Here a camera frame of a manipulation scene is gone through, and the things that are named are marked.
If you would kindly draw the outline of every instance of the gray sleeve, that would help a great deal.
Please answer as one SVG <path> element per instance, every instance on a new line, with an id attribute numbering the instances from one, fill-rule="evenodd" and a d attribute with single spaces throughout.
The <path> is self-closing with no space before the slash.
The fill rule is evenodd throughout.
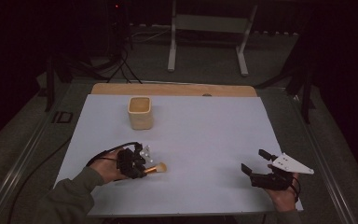
<path id="1" fill-rule="evenodd" d="M 33 223 L 83 223 L 94 205 L 90 193 L 103 184 L 103 178 L 85 167 L 73 180 L 64 179 L 40 200 Z"/>
<path id="2" fill-rule="evenodd" d="M 301 224 L 301 219 L 297 210 L 289 212 L 277 212 L 276 216 L 278 219 L 278 224 Z"/>

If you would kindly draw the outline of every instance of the person's arm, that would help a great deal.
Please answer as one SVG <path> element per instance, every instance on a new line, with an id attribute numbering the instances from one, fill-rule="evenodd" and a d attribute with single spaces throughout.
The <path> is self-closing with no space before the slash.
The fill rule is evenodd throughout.
<path id="1" fill-rule="evenodd" d="M 293 177 L 298 179 L 298 174 L 293 174 Z M 296 210 L 296 193 L 292 188 L 287 190 L 266 189 L 266 192 L 277 211 L 278 223 L 301 224 L 300 216 Z"/>
<path id="2" fill-rule="evenodd" d="M 73 180 L 64 179 L 40 200 L 33 223 L 83 223 L 94 205 L 90 193 L 96 186 L 113 180 L 126 178 L 116 164 L 118 150 L 105 157 L 112 160 L 97 160 L 85 167 Z"/>

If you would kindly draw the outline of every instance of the white table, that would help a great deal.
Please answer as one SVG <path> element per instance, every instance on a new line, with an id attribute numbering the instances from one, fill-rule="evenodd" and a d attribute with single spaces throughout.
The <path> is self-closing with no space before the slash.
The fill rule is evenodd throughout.
<path id="1" fill-rule="evenodd" d="M 281 154 L 260 98 L 150 95 L 155 124 L 147 131 L 130 127 L 130 95 L 91 94 L 84 105 L 57 181 L 76 176 L 99 152 L 132 141 L 149 145 L 155 163 L 168 166 L 166 173 L 95 189 L 90 216 L 273 211 L 269 196 L 251 187 L 241 171 L 243 162 L 256 173 L 269 173 L 268 162 L 257 154 L 260 148 Z"/>

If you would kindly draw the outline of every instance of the white triangular object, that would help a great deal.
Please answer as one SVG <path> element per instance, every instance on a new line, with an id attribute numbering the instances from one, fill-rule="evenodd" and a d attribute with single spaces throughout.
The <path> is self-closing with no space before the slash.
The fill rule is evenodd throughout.
<path id="1" fill-rule="evenodd" d="M 313 175 L 314 173 L 312 169 L 310 169 L 309 167 L 303 165 L 299 161 L 296 161 L 295 159 L 291 158 L 290 156 L 284 153 L 280 157 L 278 157 L 272 163 L 272 165 L 275 166 L 276 168 L 291 173 L 299 173 L 299 174 L 307 174 L 307 175 Z"/>

